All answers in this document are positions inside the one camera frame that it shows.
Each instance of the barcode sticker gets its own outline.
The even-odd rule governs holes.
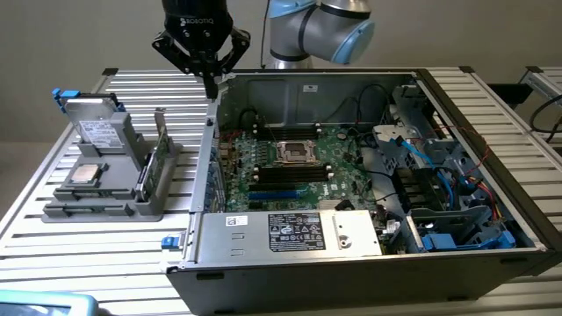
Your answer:
[[[82,120],[82,130],[98,148],[121,148],[122,140],[114,126],[106,120]]]

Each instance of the warning label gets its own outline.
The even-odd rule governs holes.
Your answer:
[[[271,251],[326,250],[320,213],[270,214],[269,224]]]
[[[90,138],[90,142],[98,148],[121,148],[123,147],[119,135],[114,126],[105,120],[82,120],[82,130]]]

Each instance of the red cable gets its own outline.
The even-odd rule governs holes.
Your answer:
[[[485,191],[488,193],[488,195],[490,197],[490,201],[492,201],[492,214],[493,214],[494,220],[497,220],[498,219],[498,214],[496,212],[496,198],[494,198],[494,194],[492,194],[490,190],[482,184],[480,184],[478,187],[480,187],[480,189],[482,191]]]
[[[472,134],[477,135],[482,139],[484,143],[486,144],[486,151],[484,152],[484,157],[481,159],[481,162],[474,166],[473,169],[470,169],[469,171],[465,172],[464,176],[466,176],[468,174],[472,174],[482,166],[484,161],[490,156],[492,148],[490,148],[484,136],[481,134],[478,134],[476,130],[469,130],[468,128],[457,127],[457,126],[442,126],[440,128],[436,128],[434,130],[432,130],[432,132],[437,132],[437,131],[440,131],[445,128],[457,128],[458,130],[464,130],[466,132],[470,132]]]

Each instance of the motherboard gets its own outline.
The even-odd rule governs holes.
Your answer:
[[[231,133],[222,138],[227,212],[374,209],[370,177],[344,159],[349,130]]]

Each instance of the sticker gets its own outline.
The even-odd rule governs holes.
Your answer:
[[[227,216],[227,226],[249,225],[249,216]]]
[[[318,92],[318,85],[316,85],[316,84],[305,84],[302,86],[302,91],[303,92],[314,92],[314,93],[317,93]]]
[[[326,250],[320,213],[269,215],[273,252]]]
[[[98,148],[122,148],[123,143],[114,126],[106,120],[82,120],[82,130]]]

